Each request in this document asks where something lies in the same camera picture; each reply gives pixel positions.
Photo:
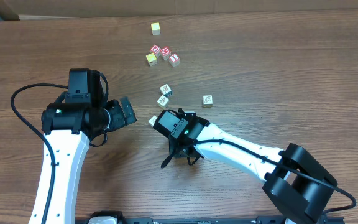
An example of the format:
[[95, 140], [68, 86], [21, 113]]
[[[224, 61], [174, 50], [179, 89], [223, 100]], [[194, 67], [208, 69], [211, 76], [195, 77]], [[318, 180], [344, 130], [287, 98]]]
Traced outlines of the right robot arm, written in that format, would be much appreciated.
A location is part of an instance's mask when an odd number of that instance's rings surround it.
[[198, 159], [229, 164], [260, 181], [263, 191], [288, 222], [318, 223], [336, 179], [303, 147], [286, 149], [235, 137], [192, 111], [163, 110], [149, 124], [168, 138], [166, 167], [174, 157], [192, 166]]

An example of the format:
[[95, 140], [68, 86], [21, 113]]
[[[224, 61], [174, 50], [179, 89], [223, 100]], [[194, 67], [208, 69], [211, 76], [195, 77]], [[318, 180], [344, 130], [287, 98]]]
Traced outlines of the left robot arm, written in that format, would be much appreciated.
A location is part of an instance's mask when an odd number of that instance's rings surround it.
[[109, 100], [106, 77], [72, 68], [68, 90], [42, 113], [42, 171], [30, 223], [74, 223], [81, 168], [91, 141], [135, 123], [128, 98]]

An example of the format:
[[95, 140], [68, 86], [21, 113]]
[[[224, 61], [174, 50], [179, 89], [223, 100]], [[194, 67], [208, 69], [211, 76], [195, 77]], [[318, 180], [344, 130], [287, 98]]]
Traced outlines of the wooden block star drawing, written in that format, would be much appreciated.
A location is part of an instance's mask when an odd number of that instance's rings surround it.
[[157, 100], [157, 104], [159, 105], [159, 107], [163, 109], [167, 107], [168, 103], [169, 103], [169, 99], [164, 95], [161, 95], [160, 98]]

